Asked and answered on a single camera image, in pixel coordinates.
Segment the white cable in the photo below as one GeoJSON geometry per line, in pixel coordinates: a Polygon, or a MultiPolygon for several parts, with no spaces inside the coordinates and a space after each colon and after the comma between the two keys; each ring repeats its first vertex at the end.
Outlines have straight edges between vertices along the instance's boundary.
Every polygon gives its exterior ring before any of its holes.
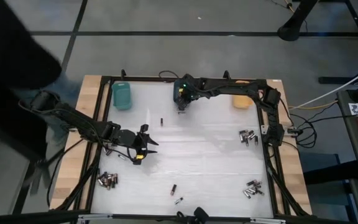
{"type": "Polygon", "coordinates": [[[323,98],[323,97],[325,97],[325,96],[328,96],[328,95],[330,95],[330,94],[332,94],[332,93],[337,92],[337,91],[340,90],[341,88],[344,88],[345,86],[347,86],[347,85],[349,85],[350,83],[356,81],[357,79],[358,79],[358,76],[356,76],[356,77],[353,78],[352,80],[348,81],[346,84],[343,84],[343,86],[340,86],[340,87],[336,88],[335,90],[330,91],[329,93],[326,93],[326,94],[324,94],[324,95],[322,95],[322,96],[319,96],[319,97],[317,97],[317,98],[315,98],[315,99],[313,99],[313,100],[311,100],[311,101],[308,101],[308,102],[306,102],[306,103],[303,103],[302,105],[299,105],[299,106],[296,106],[296,107],[294,107],[294,108],[291,108],[290,110],[294,110],[294,109],[297,109],[297,108],[302,107],[302,106],[304,106],[304,105],[308,105],[309,103],[312,103],[312,102],[314,102],[314,101],[316,101],[316,100],[320,100],[321,98],[323,98]]]}

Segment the pile of batteries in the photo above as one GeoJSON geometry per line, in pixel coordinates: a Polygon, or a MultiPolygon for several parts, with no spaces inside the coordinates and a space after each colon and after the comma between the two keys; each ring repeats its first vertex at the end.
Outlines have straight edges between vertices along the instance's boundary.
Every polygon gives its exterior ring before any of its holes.
{"type": "Polygon", "coordinates": [[[249,142],[252,141],[253,139],[255,139],[255,145],[258,145],[258,136],[254,133],[253,130],[248,131],[248,130],[242,130],[239,131],[239,135],[240,135],[240,140],[241,143],[245,143],[246,146],[249,146],[249,142]]]}
{"type": "Polygon", "coordinates": [[[100,175],[100,170],[98,169],[97,180],[100,186],[110,190],[110,188],[115,188],[116,184],[118,184],[118,174],[108,174],[107,172],[104,172],[100,175]]]}
{"type": "Polygon", "coordinates": [[[242,193],[247,196],[247,198],[251,198],[251,195],[255,194],[261,194],[265,195],[263,192],[261,192],[259,189],[261,186],[262,181],[253,180],[247,183],[247,189],[243,190],[242,193]]]}

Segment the yellow object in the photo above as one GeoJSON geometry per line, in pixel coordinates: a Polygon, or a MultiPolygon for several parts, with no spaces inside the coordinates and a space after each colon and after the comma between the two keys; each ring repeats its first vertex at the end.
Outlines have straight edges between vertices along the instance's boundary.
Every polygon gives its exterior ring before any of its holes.
{"type": "MultiPolygon", "coordinates": [[[[236,81],[236,83],[249,83],[248,81],[236,81]]],[[[254,104],[254,101],[248,96],[233,96],[233,106],[239,109],[248,109],[250,105],[254,104]]]]}
{"type": "Polygon", "coordinates": [[[309,107],[309,108],[297,108],[297,109],[301,109],[301,110],[315,110],[315,109],[320,109],[320,108],[324,108],[330,105],[333,105],[334,103],[337,103],[338,100],[327,103],[326,105],[321,105],[321,106],[313,106],[313,107],[309,107]]]}

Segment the wooden table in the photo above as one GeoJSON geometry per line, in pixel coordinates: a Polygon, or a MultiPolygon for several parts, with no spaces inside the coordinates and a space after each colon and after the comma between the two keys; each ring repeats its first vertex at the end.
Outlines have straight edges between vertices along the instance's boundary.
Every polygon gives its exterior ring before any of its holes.
{"type": "MultiPolygon", "coordinates": [[[[99,75],[86,75],[84,77],[80,95],[78,97],[77,106],[76,106],[76,109],[78,111],[90,117],[93,116],[96,107],[96,99],[98,97],[98,91],[99,91],[101,80],[102,80],[102,76],[99,75]]],[[[281,80],[267,80],[267,84],[280,91],[282,94],[281,97],[283,102],[287,104],[287,99],[285,98],[284,87],[281,80]]],[[[105,102],[108,95],[108,88],[109,85],[106,85],[103,89],[101,107],[97,118],[98,120],[102,120],[105,102]]],[[[279,110],[280,123],[282,123],[284,126],[290,126],[291,122],[288,119],[282,104],[280,104],[278,110],[279,110]]],[[[66,148],[72,146],[78,140],[80,140],[80,135],[78,133],[70,133],[67,140],[66,148]]],[[[296,145],[295,139],[291,137],[284,137],[284,141],[296,145]]],[[[75,185],[78,183],[78,180],[80,179],[81,168],[84,161],[85,148],[86,148],[86,142],[83,141],[74,150],[67,153],[65,157],[62,159],[60,170],[58,171],[56,186],[53,191],[50,209],[56,208],[60,204],[62,204],[64,199],[70,194],[70,192],[73,190],[75,185]]],[[[96,150],[96,144],[93,144],[90,161],[92,161],[93,159],[95,150],[96,150]]],[[[294,147],[287,145],[285,143],[283,143],[282,146],[279,147],[279,151],[280,151],[280,157],[281,157],[282,168],[284,173],[285,185],[287,186],[288,190],[291,192],[295,200],[301,205],[301,207],[306,212],[311,214],[309,197],[306,191],[306,185],[305,185],[305,180],[303,178],[303,171],[302,171],[298,151],[294,147]]],[[[88,189],[89,189],[89,181],[83,189],[82,198],[80,202],[80,209],[85,208],[85,202],[88,196],[88,189]]],[[[277,198],[278,211],[280,213],[284,213],[280,189],[277,186],[275,186],[275,192],[277,198]]]]}

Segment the gray floor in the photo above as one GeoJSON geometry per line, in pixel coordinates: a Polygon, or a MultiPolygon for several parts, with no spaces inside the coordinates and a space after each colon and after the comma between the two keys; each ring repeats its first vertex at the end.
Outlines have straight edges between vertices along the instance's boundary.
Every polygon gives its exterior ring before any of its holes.
{"type": "MultiPolygon", "coordinates": [[[[71,31],[81,6],[81,0],[7,2],[31,31],[71,31]]],[[[351,2],[358,13],[358,1],[351,2]]],[[[89,0],[80,31],[275,32],[290,16],[290,11],[270,0],[89,0]]],[[[309,32],[357,31],[343,3],[321,2],[307,21],[309,32]]],[[[38,35],[34,38],[63,60],[69,36],[38,35]]],[[[123,68],[128,75],[150,76],[161,70],[173,70],[180,75],[221,77],[223,71],[229,70],[238,78],[281,79],[288,103],[296,106],[337,87],[319,85],[318,77],[351,77],[358,73],[358,38],[305,37],[296,42],[284,42],[278,37],[79,36],[66,74],[69,79],[80,82],[84,75],[119,75],[123,68]]],[[[332,95],[313,105],[334,99],[332,95]]],[[[316,112],[294,111],[304,117],[316,112]]],[[[321,117],[338,114],[335,106],[321,117]]],[[[339,154],[341,162],[354,159],[341,119],[317,123],[316,129],[319,136],[316,146],[300,148],[300,151],[339,154]]],[[[3,154],[0,162],[5,163],[4,167],[16,163],[4,158],[3,154]]],[[[24,171],[23,161],[9,170],[6,178],[20,179],[24,171]]],[[[15,194],[0,194],[0,214],[10,212],[15,194]]],[[[40,189],[38,195],[28,197],[24,212],[46,211],[45,194],[46,190],[40,189]]],[[[337,205],[330,207],[324,203],[312,206],[322,217],[344,219],[343,211],[338,213],[342,207],[337,209],[337,205]]]]}

